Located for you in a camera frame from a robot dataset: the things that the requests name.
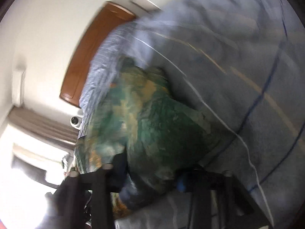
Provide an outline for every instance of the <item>wooden headboard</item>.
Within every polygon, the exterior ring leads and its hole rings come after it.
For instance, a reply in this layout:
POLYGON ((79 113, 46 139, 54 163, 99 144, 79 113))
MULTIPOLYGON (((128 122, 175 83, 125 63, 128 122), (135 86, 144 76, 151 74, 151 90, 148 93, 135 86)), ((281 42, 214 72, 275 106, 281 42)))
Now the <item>wooden headboard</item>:
POLYGON ((59 97, 79 107, 79 98, 89 71, 90 61, 107 35, 118 25, 135 19, 129 10, 107 2, 80 40, 67 69, 59 97))

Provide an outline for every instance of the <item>bed sheet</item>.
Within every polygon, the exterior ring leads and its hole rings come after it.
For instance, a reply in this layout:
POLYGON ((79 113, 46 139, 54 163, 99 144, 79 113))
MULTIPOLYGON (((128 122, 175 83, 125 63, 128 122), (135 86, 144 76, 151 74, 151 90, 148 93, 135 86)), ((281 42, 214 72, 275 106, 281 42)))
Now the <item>bed sheet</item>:
MULTIPOLYGON (((142 68, 161 67, 176 100, 234 136, 202 166, 233 171, 275 228, 285 228, 305 200, 304 45, 305 29, 287 0, 174 1, 121 26, 101 45, 80 100, 81 134, 120 55, 142 68)), ((180 228, 188 202, 174 192, 116 226, 180 228)))

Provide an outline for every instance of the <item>green comforter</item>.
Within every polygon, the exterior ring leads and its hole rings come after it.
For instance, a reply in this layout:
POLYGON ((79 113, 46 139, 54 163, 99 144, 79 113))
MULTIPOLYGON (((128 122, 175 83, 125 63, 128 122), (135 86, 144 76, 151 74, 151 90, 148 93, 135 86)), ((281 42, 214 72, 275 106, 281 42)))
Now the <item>green comforter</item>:
POLYGON ((116 217, 172 189, 175 171, 197 163, 219 142, 201 112, 171 97, 162 70, 144 71, 126 57, 122 62, 75 149, 76 166, 87 173, 126 148, 130 176, 122 192, 113 194, 116 217))

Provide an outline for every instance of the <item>beige curtain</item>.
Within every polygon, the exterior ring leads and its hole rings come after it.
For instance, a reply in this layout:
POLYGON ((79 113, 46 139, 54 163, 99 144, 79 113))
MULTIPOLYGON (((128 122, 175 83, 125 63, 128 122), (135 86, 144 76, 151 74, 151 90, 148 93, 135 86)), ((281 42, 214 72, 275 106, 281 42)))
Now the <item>beige curtain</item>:
POLYGON ((8 115, 10 124, 25 132, 34 133, 40 137, 58 141, 59 145, 74 149, 78 130, 72 126, 66 126, 37 113, 23 108, 14 107, 8 115))

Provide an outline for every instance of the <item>white wall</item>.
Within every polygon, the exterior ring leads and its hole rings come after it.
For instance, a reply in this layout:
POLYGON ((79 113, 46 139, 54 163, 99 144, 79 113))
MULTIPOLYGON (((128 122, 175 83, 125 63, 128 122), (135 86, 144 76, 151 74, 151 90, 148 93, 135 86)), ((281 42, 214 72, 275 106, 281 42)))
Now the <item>white wall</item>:
POLYGON ((70 124, 80 110, 59 99, 62 81, 83 32, 105 1, 13 3, 0 23, 0 111, 10 105, 11 66, 20 65, 26 67, 25 106, 70 124))

